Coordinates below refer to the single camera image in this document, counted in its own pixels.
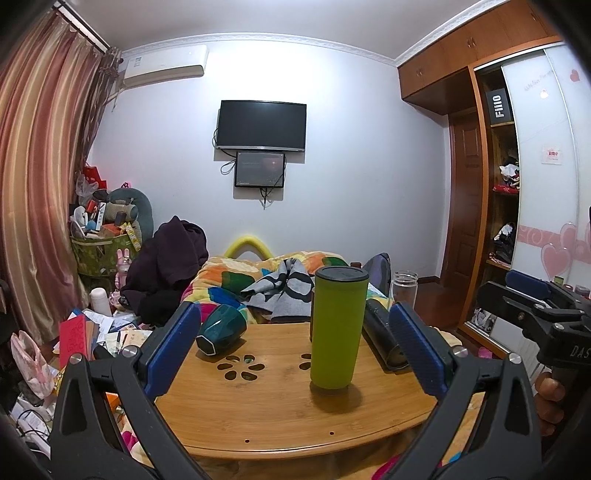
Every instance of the blue clamp pad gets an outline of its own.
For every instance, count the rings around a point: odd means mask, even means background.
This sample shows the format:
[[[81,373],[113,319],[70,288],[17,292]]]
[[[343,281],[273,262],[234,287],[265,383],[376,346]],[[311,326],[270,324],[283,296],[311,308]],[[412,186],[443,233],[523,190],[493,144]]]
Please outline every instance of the blue clamp pad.
[[[517,270],[511,270],[505,276],[507,287],[525,293],[538,300],[547,300],[552,296],[548,284],[539,278],[526,275]]]
[[[429,327],[410,306],[404,305],[395,303],[390,308],[389,328],[400,344],[423,391],[441,400],[448,390],[446,366],[426,335],[425,329]]]
[[[144,389],[148,398],[153,400],[168,391],[200,328],[201,308],[199,304],[192,303],[186,307],[148,364]]]

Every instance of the white ceiling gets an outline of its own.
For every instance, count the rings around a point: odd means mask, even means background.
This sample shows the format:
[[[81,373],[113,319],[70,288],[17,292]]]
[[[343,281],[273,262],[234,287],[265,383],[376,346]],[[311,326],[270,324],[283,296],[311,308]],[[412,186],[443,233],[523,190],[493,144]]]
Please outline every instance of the white ceiling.
[[[476,0],[70,0],[123,50],[208,33],[320,38],[396,58]]]

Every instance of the sliding wardrobe door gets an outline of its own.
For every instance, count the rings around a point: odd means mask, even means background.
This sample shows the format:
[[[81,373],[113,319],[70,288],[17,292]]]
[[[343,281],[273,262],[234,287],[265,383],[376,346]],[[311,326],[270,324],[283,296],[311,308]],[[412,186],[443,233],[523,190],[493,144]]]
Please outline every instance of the sliding wardrobe door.
[[[519,225],[512,267],[543,280],[570,272],[579,220],[569,116],[543,51],[502,66],[519,148]]]
[[[591,288],[591,84],[584,68],[567,46],[545,50],[569,114],[574,138],[579,181],[577,234],[571,249],[572,267],[566,279],[570,285]]]

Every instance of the pink rabbit toy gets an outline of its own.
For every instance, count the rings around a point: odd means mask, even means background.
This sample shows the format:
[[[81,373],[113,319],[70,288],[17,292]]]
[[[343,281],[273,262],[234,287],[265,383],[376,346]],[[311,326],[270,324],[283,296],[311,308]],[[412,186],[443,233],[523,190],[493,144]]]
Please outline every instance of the pink rabbit toy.
[[[131,265],[131,258],[129,257],[129,248],[122,252],[121,249],[117,250],[117,275],[115,276],[115,287],[117,290],[121,290],[125,287],[125,280],[127,279],[127,272]]]

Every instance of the clear water bottle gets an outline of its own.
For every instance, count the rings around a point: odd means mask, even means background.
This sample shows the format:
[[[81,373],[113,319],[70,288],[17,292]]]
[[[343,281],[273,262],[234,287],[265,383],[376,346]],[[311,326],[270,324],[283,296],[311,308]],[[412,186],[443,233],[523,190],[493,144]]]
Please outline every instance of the clear water bottle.
[[[400,270],[394,273],[390,286],[389,303],[405,301],[412,308],[417,299],[418,274],[408,270]]]

